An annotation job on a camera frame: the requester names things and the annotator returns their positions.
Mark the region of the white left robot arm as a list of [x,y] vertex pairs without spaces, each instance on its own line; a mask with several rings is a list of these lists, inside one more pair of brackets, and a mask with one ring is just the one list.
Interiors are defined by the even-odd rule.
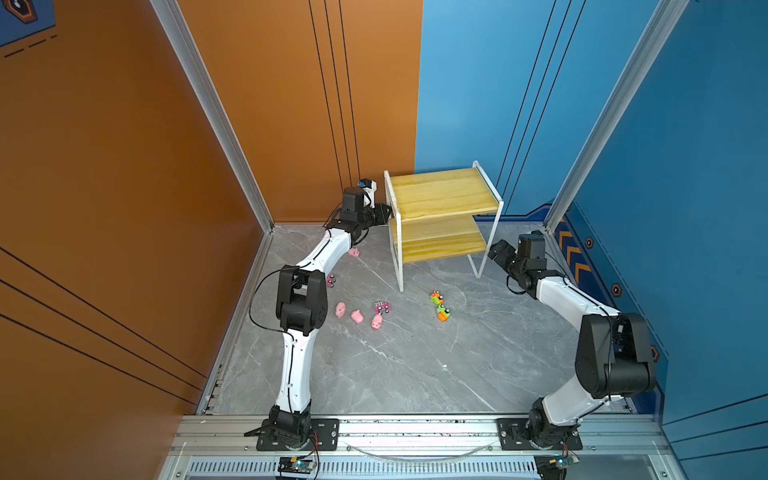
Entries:
[[297,264],[272,273],[278,280],[279,326],[275,330],[284,341],[281,385],[269,412],[273,424],[286,426],[310,415],[312,356],[318,330],[328,315],[328,277],[371,227],[390,218],[391,208],[375,201],[376,190],[377,184],[371,179],[345,189],[340,205],[324,225],[319,243]]

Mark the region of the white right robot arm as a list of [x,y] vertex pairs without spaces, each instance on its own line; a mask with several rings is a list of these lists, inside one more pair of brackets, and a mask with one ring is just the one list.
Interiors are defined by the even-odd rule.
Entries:
[[639,314],[623,313],[582,291],[547,267],[546,242],[538,231],[523,234],[512,246],[500,240],[488,258],[526,294],[550,307],[578,333],[574,376],[556,392],[534,402],[527,422],[529,436],[570,432],[587,415],[615,398],[631,398],[657,384],[650,330]]

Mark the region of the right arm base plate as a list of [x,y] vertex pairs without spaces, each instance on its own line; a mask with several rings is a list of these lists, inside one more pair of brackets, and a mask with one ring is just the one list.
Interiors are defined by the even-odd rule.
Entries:
[[506,417],[496,420],[497,434],[504,451],[580,451],[583,443],[576,426],[533,424],[530,419]]

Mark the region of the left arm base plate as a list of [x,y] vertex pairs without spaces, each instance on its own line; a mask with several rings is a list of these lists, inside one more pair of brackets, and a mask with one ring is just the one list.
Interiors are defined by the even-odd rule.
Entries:
[[258,434],[258,451],[298,450],[335,451],[338,447],[340,421],[337,418],[306,417],[265,420]]

